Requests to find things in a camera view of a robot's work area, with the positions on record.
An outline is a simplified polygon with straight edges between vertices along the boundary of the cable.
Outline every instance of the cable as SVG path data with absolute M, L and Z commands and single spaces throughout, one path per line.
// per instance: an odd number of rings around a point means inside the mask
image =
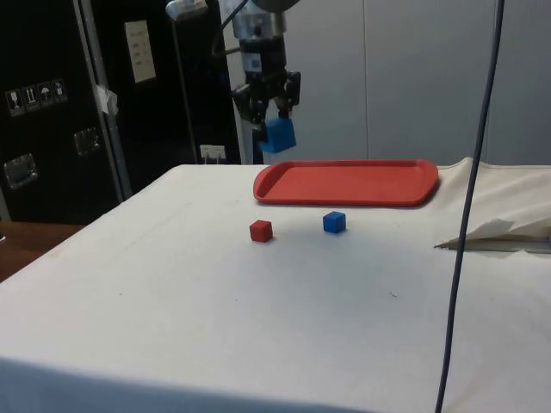
M 216 32 L 216 35 L 214 36 L 214 41 L 213 41 L 213 49 L 211 51 L 211 54 L 212 54 L 213 58 L 220 59 L 220 58 L 224 58 L 225 56 L 228 56 L 230 54 L 241 52 L 241 47 L 235 47 L 235 48 L 230 49 L 230 50 L 225 50 L 224 52 L 216 52 L 216 47 L 219 45 L 219 43 L 222 39 L 222 36 L 224 35 L 224 29 L 227 27 L 228 24 L 230 24 L 230 22 L 233 20 L 233 18 L 242 9 L 245 8 L 245 6 L 247 5 L 248 2 L 249 2 L 249 0 L 243 0 L 239 4 L 239 6 L 236 7 L 235 10 L 232 13 L 230 13 L 230 15 L 224 20 L 224 22 L 222 23 L 222 25 L 218 29 L 218 32 Z
M 499 46 L 501 44 L 501 29 L 503 27 L 503 13 L 505 8 L 505 0 L 498 0 L 496 13 L 496 26 L 492 43 L 492 60 L 490 63 L 490 72 L 486 84 L 486 94 L 480 114 L 480 123 L 478 137 L 476 140 L 476 148 L 474 150 L 473 167 L 467 187 L 467 198 L 465 199 L 465 208 L 463 209 L 463 218 L 461 221 L 461 231 L 459 234 L 459 247 L 457 249 L 457 257 L 455 259 L 454 279 L 452 281 L 451 294 L 449 297 L 449 312 L 448 312 L 448 327 L 446 330 L 446 347 L 444 350 L 444 361 L 442 367 L 442 377 L 440 378 L 440 388 L 438 390 L 438 399 L 436 401 L 436 413 L 442 412 L 444 396 L 446 393 L 446 384 L 448 382 L 449 360 L 451 358 L 451 346 L 454 336 L 454 321 L 455 321 L 455 305 L 457 303 L 457 292 L 459 290 L 459 280 L 461 278 L 461 265 L 463 264 L 463 254 L 465 252 L 465 242 L 467 239 L 468 219 L 473 205 L 474 186 L 478 176 L 480 156 L 484 144 L 484 134 L 486 132 L 486 123 L 488 112 L 490 110 L 490 102 L 492 101 L 493 83 L 498 65 Z

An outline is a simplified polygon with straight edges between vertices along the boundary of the red tray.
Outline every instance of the red tray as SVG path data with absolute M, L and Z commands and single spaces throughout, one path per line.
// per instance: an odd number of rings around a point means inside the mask
M 263 204 L 417 207 L 438 185 L 428 161 L 285 162 L 255 180 Z

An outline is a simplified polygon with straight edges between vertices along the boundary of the wooden table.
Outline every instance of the wooden table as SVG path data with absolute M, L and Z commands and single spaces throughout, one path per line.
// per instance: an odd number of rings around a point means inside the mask
M 0 282 L 7 280 L 82 228 L 80 225 L 0 222 L 0 234 L 5 236 L 0 241 Z

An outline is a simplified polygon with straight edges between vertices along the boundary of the electrical outlet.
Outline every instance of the electrical outlet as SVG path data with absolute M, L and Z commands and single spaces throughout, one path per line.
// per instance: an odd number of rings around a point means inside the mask
M 201 157 L 203 159 L 226 159 L 226 148 L 223 145 L 201 145 Z
M 213 145 L 210 153 L 213 159 L 226 159 L 226 148 L 223 145 Z

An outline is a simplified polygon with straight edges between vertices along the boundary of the sticker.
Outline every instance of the sticker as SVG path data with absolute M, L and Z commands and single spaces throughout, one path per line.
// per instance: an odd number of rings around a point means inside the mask
M 27 86 L 22 89 L 22 92 L 23 101 L 25 101 L 25 108 L 27 108 L 28 112 L 40 109 L 40 98 L 38 97 L 36 86 Z
M 53 88 L 52 84 L 49 82 L 39 83 L 38 93 L 40 95 L 40 103 L 42 107 L 52 106 L 54 104 L 53 100 Z
M 243 68 L 250 73 L 262 73 L 262 57 L 258 53 L 243 53 Z
M 8 101 L 9 115 L 12 118 L 25 113 L 25 105 L 19 89 L 6 92 L 6 100 Z
M 147 21 L 125 23 L 130 63 L 134 82 L 140 83 L 157 77 L 153 63 L 152 45 L 149 41 Z
M 67 102 L 67 89 L 63 79 L 52 80 L 53 100 L 57 103 Z

